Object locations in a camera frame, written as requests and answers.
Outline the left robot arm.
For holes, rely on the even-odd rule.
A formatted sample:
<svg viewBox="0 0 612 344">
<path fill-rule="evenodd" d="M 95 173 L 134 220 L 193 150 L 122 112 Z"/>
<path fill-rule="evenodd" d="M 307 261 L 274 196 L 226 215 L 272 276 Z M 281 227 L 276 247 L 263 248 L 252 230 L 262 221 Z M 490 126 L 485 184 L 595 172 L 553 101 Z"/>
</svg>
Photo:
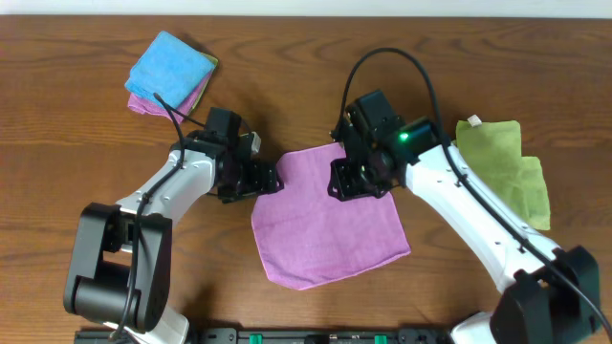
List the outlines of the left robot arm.
<svg viewBox="0 0 612 344">
<path fill-rule="evenodd" d="M 256 157 L 261 139 L 241 133 L 236 113 L 213 108 L 206 123 L 171 146 L 162 168 L 114 204 L 81 212 L 63 306 L 110 328 L 109 339 L 196 343 L 187 318 L 167 304 L 173 228 L 202 196 L 224 204 L 271 194 L 283 182 Z"/>
</svg>

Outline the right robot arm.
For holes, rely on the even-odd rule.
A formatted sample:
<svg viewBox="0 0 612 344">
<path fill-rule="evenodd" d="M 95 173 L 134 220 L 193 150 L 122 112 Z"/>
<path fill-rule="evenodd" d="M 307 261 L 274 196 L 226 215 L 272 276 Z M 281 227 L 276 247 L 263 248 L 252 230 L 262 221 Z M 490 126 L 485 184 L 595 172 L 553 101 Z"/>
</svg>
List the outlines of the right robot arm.
<svg viewBox="0 0 612 344">
<path fill-rule="evenodd" d="M 469 246 L 501 298 L 455 325 L 448 343 L 578 343 L 603 326 L 599 267 L 584 247 L 564 250 L 505 205 L 442 143 L 426 118 L 405 123 L 380 91 L 356 99 L 331 134 L 330 196 L 381 198 L 405 187 Z"/>
</svg>

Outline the purple microfiber cloth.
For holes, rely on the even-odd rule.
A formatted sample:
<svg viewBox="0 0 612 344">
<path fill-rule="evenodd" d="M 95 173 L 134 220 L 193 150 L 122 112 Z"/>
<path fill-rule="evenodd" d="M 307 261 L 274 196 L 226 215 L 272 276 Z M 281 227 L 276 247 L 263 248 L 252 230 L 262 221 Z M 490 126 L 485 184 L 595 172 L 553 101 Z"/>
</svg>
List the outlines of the purple microfiber cloth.
<svg viewBox="0 0 612 344">
<path fill-rule="evenodd" d="M 392 195 L 341 202 L 328 194 L 337 143 L 284 154 L 282 190 L 258 197 L 251 226 L 270 281 L 307 290 L 356 276 L 408 255 Z"/>
</svg>

